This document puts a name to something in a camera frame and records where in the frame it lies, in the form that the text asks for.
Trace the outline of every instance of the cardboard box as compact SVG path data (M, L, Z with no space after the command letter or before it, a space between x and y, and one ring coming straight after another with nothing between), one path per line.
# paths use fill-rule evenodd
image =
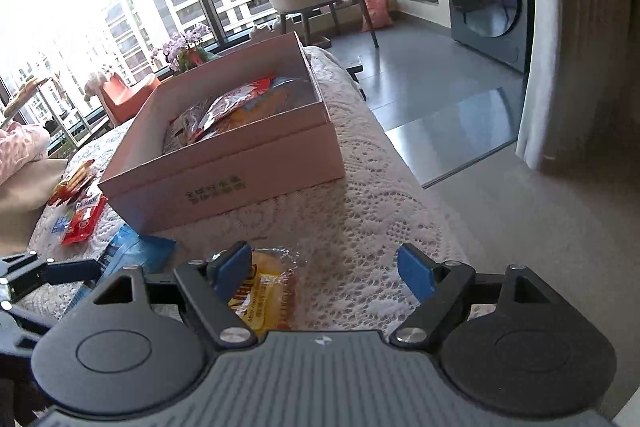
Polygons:
M170 120L271 73L308 78L316 102L162 156ZM153 233L344 176L322 94L295 33L166 80L143 105L99 184L138 233Z

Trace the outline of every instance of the lace tablecloth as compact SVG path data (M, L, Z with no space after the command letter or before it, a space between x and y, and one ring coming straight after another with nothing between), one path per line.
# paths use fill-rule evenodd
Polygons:
M319 48L306 48L335 124L344 179L251 204L159 233L178 243L173 264L206 258L236 241L289 247L306 262L296 291L295 326L392 331L417 304L398 276L396 250L411 242L437 261L465 261L436 201L402 161L348 73ZM104 169L128 125L86 145L68 169L94 158ZM85 243L59 247L49 231L60 211L47 207L30 242L43 257L96 259L123 224L107 207ZM60 317L77 285L48 285L20 304Z

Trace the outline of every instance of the pink cushion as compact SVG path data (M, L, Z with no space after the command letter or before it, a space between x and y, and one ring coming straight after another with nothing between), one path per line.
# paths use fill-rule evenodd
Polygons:
M0 130L0 185L25 163L46 158L50 140L41 125L13 122L7 131Z

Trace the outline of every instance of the orange chair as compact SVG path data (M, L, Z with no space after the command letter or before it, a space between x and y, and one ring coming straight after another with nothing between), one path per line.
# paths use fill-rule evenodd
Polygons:
M98 98L113 124L120 125L138 114L159 85L160 80L153 73L132 87L127 87L118 73L111 73L109 81L100 87Z

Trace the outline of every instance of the potted plant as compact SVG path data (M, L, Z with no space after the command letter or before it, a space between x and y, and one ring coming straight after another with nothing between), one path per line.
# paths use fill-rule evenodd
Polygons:
M169 69L174 73L184 73L193 70L205 62L219 58L219 55L206 52L202 47L202 37L211 33L209 27L202 23L197 23L191 30L184 34L175 32L168 42L161 48L153 50L152 58L158 54L164 55L164 60L169 64Z

